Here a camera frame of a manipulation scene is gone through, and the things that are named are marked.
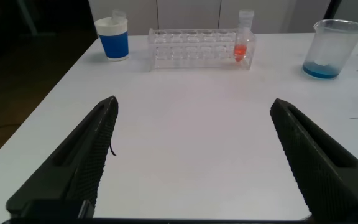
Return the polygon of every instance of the dark floor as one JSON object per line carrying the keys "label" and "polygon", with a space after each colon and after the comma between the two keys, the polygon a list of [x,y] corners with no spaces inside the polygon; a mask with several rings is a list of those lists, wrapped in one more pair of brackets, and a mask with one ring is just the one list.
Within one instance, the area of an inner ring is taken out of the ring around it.
{"label": "dark floor", "polygon": [[0,58],[0,148],[93,43],[89,32],[37,37]]}

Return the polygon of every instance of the red liquid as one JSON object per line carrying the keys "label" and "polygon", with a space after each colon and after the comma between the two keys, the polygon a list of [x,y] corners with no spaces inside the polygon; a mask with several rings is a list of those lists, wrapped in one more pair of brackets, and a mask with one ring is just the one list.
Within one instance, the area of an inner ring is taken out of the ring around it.
{"label": "red liquid", "polygon": [[247,46],[244,44],[237,44],[234,46],[234,58],[236,62],[240,62],[242,59],[246,57]]}

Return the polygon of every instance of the white lid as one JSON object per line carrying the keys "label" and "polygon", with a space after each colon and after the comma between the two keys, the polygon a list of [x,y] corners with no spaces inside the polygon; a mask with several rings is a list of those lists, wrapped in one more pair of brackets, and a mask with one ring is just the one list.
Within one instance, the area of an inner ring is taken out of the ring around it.
{"label": "white lid", "polygon": [[119,35],[128,31],[128,20],[126,18],[120,18],[113,20],[111,17],[99,19],[95,21],[96,31],[99,35]]}
{"label": "white lid", "polygon": [[242,21],[243,19],[252,19],[254,18],[254,10],[251,9],[241,9],[239,11],[239,20]]}

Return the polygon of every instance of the white table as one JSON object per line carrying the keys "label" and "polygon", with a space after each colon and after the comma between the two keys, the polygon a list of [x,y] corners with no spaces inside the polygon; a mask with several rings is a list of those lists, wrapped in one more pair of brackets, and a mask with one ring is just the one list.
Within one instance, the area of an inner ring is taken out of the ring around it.
{"label": "white table", "polygon": [[358,44],[337,79],[316,80],[300,70],[312,34],[257,38],[248,72],[149,72],[146,37],[129,37],[122,62],[96,40],[0,150],[0,222],[8,198],[111,95],[117,157],[108,154],[95,217],[307,217],[269,109],[293,103],[358,158]]}

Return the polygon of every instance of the white cabinet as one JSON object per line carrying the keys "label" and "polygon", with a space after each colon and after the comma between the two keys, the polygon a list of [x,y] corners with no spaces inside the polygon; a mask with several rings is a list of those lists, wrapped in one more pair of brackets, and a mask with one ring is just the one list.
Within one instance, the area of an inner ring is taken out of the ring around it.
{"label": "white cabinet", "polygon": [[219,28],[234,28],[240,9],[255,11],[256,34],[313,32],[331,0],[222,0]]}
{"label": "white cabinet", "polygon": [[160,29],[217,29],[221,0],[157,0]]}
{"label": "white cabinet", "polygon": [[93,20],[111,16],[113,9],[126,12],[129,35],[147,35],[158,29],[156,0],[89,0]]}
{"label": "white cabinet", "polygon": [[288,29],[296,0],[222,0],[219,28],[237,27],[240,9],[255,11],[252,32],[281,33]]}

